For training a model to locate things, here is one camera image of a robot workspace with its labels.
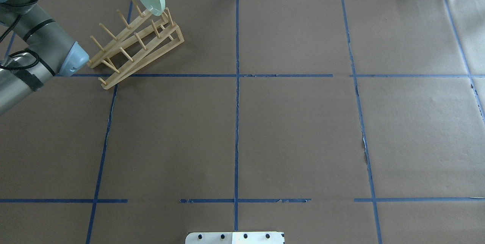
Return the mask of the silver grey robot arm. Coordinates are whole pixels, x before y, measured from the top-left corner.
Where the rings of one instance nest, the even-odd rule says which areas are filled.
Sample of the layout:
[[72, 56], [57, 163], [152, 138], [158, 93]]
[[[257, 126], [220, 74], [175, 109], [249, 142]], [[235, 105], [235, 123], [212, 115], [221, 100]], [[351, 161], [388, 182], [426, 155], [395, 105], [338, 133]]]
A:
[[1, 58], [1, 114], [52, 77], [73, 75], [89, 58], [38, 1], [1, 0], [1, 25], [6, 27], [1, 40], [14, 32], [27, 44], [25, 49]]

